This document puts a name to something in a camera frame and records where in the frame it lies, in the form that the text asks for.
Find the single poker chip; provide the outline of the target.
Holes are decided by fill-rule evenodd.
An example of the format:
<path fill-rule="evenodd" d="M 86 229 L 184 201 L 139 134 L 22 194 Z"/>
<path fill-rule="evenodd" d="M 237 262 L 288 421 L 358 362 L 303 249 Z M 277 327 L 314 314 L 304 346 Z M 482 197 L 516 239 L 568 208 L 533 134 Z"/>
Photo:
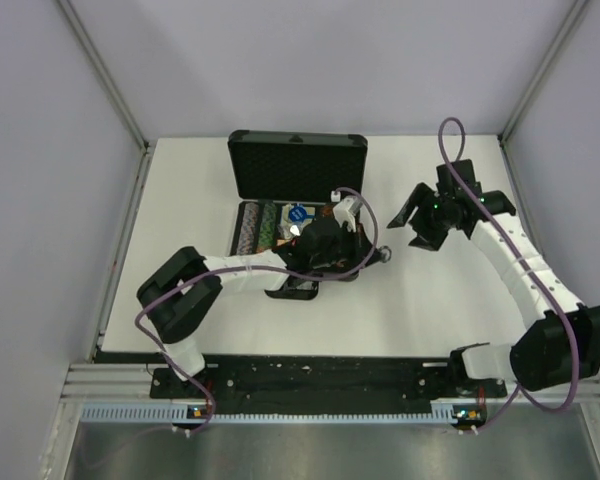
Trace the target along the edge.
<path fill-rule="evenodd" d="M 392 251 L 388 246 L 380 247 L 378 252 L 380 253 L 382 263 L 387 263 L 391 260 Z"/>

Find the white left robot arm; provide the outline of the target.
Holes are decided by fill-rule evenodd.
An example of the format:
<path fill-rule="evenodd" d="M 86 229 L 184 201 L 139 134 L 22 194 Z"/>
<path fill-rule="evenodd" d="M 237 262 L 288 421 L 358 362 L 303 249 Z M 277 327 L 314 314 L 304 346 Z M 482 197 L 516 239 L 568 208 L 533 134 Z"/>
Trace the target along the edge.
<path fill-rule="evenodd" d="M 360 270 L 391 257 L 359 220 L 362 201 L 347 196 L 307 225 L 291 226 L 280 244 L 259 253 L 204 256 L 194 247 L 176 251 L 137 290 L 152 330 L 147 335 L 174 371 L 185 396 L 206 387 L 205 359 L 195 333 L 221 296 L 262 291 L 289 296 L 306 283 L 350 281 Z"/>

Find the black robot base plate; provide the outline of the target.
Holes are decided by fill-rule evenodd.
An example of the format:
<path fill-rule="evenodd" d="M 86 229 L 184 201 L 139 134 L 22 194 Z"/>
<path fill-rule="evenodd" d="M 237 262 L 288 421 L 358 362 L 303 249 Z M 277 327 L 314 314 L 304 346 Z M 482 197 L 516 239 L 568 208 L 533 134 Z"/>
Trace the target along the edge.
<path fill-rule="evenodd" d="M 196 383 L 169 367 L 153 374 L 150 396 L 201 400 L 217 413 L 424 413 L 433 400 L 504 398 L 498 380 L 457 380 L 444 358 L 209 355 Z"/>

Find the black poker set case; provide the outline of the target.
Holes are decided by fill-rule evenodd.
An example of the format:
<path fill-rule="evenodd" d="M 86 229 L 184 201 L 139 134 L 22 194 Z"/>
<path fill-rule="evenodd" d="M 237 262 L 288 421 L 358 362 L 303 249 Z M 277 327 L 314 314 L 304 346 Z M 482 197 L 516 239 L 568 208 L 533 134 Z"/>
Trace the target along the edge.
<path fill-rule="evenodd" d="M 254 244 L 257 252 L 263 209 L 276 205 L 276 234 L 271 248 L 284 244 L 279 232 L 282 207 L 304 204 L 316 208 L 314 220 L 331 214 L 331 193 L 339 187 L 362 191 L 367 139 L 359 134 L 294 133 L 236 130 L 228 137 L 228 151 L 241 202 L 230 253 L 236 254 L 243 211 L 259 205 Z"/>

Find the blue small blind button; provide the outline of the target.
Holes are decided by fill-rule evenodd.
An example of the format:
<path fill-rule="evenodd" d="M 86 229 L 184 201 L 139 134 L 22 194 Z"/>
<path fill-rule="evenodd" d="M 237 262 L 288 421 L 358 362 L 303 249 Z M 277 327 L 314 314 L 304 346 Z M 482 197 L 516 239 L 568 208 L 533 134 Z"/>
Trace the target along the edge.
<path fill-rule="evenodd" d="M 294 205 L 288 212 L 288 219 L 293 224 L 301 224 L 308 218 L 308 212 L 302 205 Z"/>

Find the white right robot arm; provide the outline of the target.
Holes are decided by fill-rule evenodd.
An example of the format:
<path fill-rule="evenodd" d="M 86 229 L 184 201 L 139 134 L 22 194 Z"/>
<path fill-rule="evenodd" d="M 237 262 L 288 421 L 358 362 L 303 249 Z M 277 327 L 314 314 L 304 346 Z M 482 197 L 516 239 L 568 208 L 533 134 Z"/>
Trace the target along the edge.
<path fill-rule="evenodd" d="M 483 191 L 469 159 L 437 168 L 434 188 L 420 182 L 390 228 L 410 225 L 410 246 L 439 250 L 450 230 L 462 231 L 491 263 L 517 305 L 525 332 L 513 344 L 479 343 L 450 354 L 446 380 L 467 396 L 484 379 L 539 391 L 600 370 L 600 306 L 588 306 L 555 275 L 527 237 L 516 209 L 500 190 Z"/>

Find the blue playing card box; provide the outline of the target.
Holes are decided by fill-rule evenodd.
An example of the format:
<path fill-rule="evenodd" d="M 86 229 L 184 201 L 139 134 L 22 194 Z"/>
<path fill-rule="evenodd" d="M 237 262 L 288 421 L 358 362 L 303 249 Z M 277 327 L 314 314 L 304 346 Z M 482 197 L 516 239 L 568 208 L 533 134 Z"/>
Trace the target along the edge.
<path fill-rule="evenodd" d="M 279 232 L 284 239 L 300 236 L 302 230 L 310 224 L 316 214 L 316 208 L 304 204 L 286 204 L 282 207 Z"/>

